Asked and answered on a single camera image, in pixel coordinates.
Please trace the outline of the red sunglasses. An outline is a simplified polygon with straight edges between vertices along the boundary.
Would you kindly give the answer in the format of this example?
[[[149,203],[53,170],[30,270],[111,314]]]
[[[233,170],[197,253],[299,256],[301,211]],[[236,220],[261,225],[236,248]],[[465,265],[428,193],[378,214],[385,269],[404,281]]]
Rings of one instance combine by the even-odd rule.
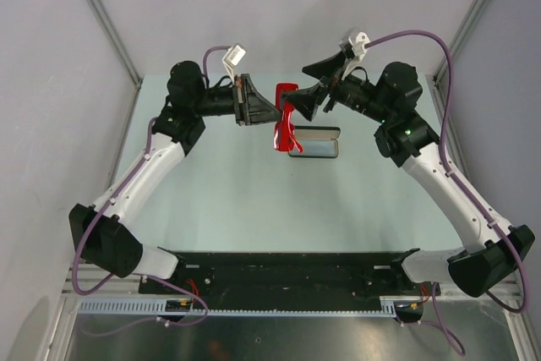
[[[295,136],[295,126],[292,124],[292,113],[295,107],[285,100],[285,95],[298,90],[294,83],[279,83],[276,85],[275,106],[281,114],[274,128],[273,145],[274,149],[280,152],[291,152],[297,150],[303,152],[303,147]]]

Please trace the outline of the dark green glasses case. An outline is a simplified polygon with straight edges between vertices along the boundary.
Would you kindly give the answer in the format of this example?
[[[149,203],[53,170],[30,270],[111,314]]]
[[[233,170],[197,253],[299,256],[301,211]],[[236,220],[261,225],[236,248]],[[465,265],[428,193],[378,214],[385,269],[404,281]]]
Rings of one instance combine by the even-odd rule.
[[[287,154],[292,158],[334,159],[339,155],[338,139],[341,129],[333,126],[297,126],[295,136],[303,147],[299,152],[296,147]]]

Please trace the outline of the light blue cleaning cloth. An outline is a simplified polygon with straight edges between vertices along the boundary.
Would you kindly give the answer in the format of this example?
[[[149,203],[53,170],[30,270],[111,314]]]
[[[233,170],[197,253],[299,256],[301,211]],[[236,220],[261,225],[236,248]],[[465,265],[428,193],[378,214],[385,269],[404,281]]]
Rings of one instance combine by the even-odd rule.
[[[337,144],[334,140],[306,140],[301,144],[303,151],[300,156],[310,157],[336,157],[338,152]]]

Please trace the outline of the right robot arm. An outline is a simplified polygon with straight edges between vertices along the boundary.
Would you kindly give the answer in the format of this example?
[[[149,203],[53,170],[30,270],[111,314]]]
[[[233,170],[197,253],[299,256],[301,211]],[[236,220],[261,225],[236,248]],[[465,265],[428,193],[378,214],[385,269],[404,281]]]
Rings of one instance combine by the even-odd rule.
[[[417,70],[401,62],[385,66],[377,83],[355,76],[341,53],[303,68],[318,79],[309,88],[281,96],[305,119],[337,104],[379,124],[374,139],[380,154],[413,178],[437,204],[460,238],[448,251],[413,249],[390,273],[391,287],[409,294],[420,282],[454,283],[478,298],[503,281],[524,260],[535,240],[526,225],[516,227],[499,214],[447,156],[439,135],[418,113],[423,93]]]

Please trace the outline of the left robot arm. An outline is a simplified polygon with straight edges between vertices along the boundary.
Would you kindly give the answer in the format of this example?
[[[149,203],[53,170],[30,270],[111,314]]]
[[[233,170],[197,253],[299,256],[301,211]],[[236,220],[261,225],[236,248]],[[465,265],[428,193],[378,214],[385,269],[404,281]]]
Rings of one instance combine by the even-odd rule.
[[[77,259],[121,278],[157,276],[161,287],[177,293],[186,285],[186,271],[178,267],[175,254],[134,236],[130,228],[135,218],[164,177],[195,147],[205,131],[206,117],[232,115],[236,124],[250,126],[276,122],[281,113],[255,89],[249,75],[238,75],[229,85],[209,86],[193,61],[172,67],[167,92],[134,163],[92,205],[75,205],[68,221]]]

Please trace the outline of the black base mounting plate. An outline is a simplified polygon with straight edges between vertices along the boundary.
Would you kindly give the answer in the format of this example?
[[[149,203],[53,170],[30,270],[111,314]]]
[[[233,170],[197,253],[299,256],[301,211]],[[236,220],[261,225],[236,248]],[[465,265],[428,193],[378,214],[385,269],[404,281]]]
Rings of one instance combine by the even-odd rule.
[[[360,310],[380,299],[424,304],[440,288],[412,282],[403,252],[204,253],[179,252],[165,283],[139,283],[144,295],[174,299],[181,287],[207,309]]]

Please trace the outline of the aluminium front rail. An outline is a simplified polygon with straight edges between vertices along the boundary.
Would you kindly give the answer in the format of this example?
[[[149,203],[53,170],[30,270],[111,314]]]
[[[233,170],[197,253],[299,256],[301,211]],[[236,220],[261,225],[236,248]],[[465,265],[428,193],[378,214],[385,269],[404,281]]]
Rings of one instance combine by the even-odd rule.
[[[83,264],[79,267],[78,281],[79,286],[83,290],[90,290],[98,282],[107,276],[107,272],[98,268],[96,265]],[[138,276],[127,276],[119,278],[113,276],[105,285],[103,285],[96,295],[105,296],[127,296],[136,295],[139,287]],[[445,299],[470,300],[472,297],[467,296],[458,286],[451,283],[441,283],[441,296]],[[514,276],[510,276],[503,282],[496,284],[490,291],[503,301],[511,301],[522,299],[522,284],[516,280]],[[72,270],[68,270],[65,282],[62,287],[62,294],[75,295],[72,284]]]

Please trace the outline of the left aluminium frame post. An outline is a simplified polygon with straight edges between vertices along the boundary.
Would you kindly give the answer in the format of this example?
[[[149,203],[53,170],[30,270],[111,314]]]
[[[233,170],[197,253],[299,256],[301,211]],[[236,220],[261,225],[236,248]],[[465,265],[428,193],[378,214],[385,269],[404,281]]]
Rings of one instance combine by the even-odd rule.
[[[85,0],[94,15],[96,22],[101,27],[108,43],[110,44],[117,60],[120,62],[124,72],[129,77],[132,85],[138,90],[142,83],[142,77],[135,67],[128,49],[124,45],[115,24],[113,23],[102,0]]]

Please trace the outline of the aluminium frame post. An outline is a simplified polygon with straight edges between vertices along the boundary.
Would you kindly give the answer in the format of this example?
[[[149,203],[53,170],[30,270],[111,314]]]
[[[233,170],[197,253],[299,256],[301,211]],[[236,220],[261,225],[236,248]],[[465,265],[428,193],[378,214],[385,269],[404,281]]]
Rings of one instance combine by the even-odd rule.
[[[110,44],[117,60],[120,62],[124,72],[129,77],[132,85],[138,90],[142,83],[142,77],[135,67],[128,49],[124,45],[115,24],[113,23],[102,0],[85,0],[94,15],[96,22],[101,27],[108,43]]]
[[[489,6],[489,1],[490,0],[473,0],[471,2],[456,34],[453,36],[451,43],[448,46],[453,62],[457,61],[468,38],[483,16],[485,9]]]

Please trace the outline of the right aluminium frame post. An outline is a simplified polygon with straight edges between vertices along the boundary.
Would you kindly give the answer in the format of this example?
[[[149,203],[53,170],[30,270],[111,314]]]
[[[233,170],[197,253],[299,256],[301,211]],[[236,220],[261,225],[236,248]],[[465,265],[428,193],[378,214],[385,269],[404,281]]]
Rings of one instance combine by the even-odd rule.
[[[483,16],[485,9],[489,6],[489,1],[490,0],[473,0],[471,2],[456,34],[453,36],[451,43],[448,46],[453,62],[457,61],[468,38]]]

